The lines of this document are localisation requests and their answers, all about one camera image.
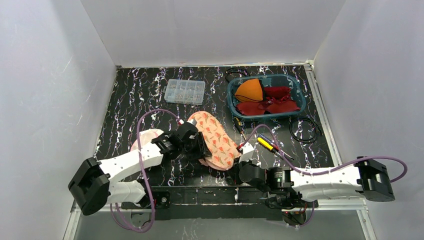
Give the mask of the floral pink laundry bag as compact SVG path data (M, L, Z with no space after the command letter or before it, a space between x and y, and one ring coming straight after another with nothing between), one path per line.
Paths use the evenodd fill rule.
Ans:
M227 171L241 156L238 145L229 137L224 127L212 114L206 111L193 113L190 121L196 121L196 127L202 133L206 146L212 156L199 159L199 162L218 171Z

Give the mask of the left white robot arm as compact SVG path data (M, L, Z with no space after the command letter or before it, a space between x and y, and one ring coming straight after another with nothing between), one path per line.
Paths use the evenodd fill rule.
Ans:
M178 156L191 160L212 156L203 133L190 122L167 132L144 130L138 137L137 148L128 153L103 160L90 157L82 162L67 188L83 215L97 213L109 204L141 203L151 188L139 180L123 181L133 174Z

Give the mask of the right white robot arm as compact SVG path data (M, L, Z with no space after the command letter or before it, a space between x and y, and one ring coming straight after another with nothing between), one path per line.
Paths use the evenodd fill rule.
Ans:
M375 159L358 158L345 167L262 169L250 162L238 164L237 183L246 183L266 194L265 203L290 208L320 199L361 198L392 202L394 192L387 167Z

